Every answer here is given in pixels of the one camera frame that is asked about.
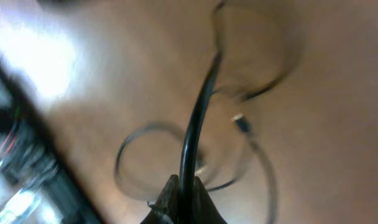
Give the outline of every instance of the brown surface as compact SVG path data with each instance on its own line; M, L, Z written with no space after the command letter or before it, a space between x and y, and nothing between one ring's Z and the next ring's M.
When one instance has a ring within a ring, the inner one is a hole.
M149 211L115 187L114 157L125 136L146 122L187 125L213 55L214 4L93 0L66 10L33 0L0 1L0 57L24 71L22 85L110 223L138 223ZM260 143L278 177L278 223L378 223L378 0L294 5L306 40L303 60L257 106L244 105L262 115ZM263 79L249 73L272 73L279 51L262 48L272 37L251 42L264 33L248 27L261 26L262 19L241 10L227 17L237 29L225 65L225 71L239 67L239 75L225 72L220 81L252 86ZM255 59L243 64L245 58ZM229 157L241 143L228 124L231 109L221 107L210 111L201 141L210 154ZM179 157L179 143L136 144L126 162L141 178L160 185L178 171L170 158ZM219 180L229 179L225 174ZM211 196L229 223L265 219L256 159L243 181Z

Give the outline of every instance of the cable connector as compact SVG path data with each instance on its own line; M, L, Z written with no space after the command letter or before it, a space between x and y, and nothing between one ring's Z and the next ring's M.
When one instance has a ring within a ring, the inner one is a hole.
M251 124L242 113L234 115L232 121L237 125L241 132L243 132L244 134L250 133Z

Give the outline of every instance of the wooden floor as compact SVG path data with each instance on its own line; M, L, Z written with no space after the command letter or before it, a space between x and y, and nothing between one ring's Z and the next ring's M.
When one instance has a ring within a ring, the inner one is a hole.
M132 143L123 174L142 183L127 181L126 194L113 181L116 153L151 121L185 129L214 54L217 2L73 1L0 1L0 60L104 218L139 223L149 212L144 200L178 172L181 143L164 133ZM232 2L219 86L260 86L288 60L287 44L305 49L273 92L241 105L211 102L202 178L219 162L210 187L233 175L245 142L229 119L244 111L275 167L277 223L378 223L378 0ZM265 177L250 160L238 184L211 194L228 223L265 222Z

